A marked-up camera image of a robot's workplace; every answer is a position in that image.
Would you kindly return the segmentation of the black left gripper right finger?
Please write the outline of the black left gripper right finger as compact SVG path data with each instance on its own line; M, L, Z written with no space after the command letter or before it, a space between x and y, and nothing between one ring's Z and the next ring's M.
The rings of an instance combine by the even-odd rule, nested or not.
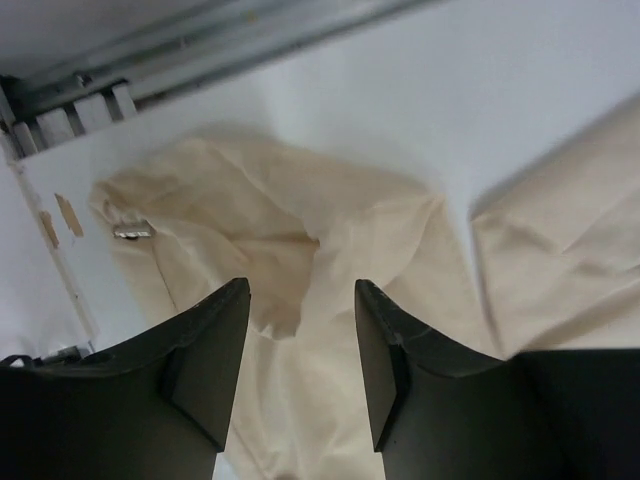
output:
M389 479L635 479L639 353L555 350L499 360L355 284L374 450Z

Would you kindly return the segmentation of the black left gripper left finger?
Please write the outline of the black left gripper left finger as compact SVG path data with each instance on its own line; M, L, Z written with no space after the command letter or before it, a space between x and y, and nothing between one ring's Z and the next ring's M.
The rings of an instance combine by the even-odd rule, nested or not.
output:
M249 320L236 278L89 356L1 362L5 479L209 479L223 452Z

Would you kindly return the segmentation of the beige trousers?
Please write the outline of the beige trousers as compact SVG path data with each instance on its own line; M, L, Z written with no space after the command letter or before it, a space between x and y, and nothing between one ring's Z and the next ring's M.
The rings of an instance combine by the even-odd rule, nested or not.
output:
M225 455L242 479L389 479L372 435L355 284L499 360L639 353L639 105L490 191L464 252L444 197L253 133L192 136L97 182L97 222L152 323L251 291Z

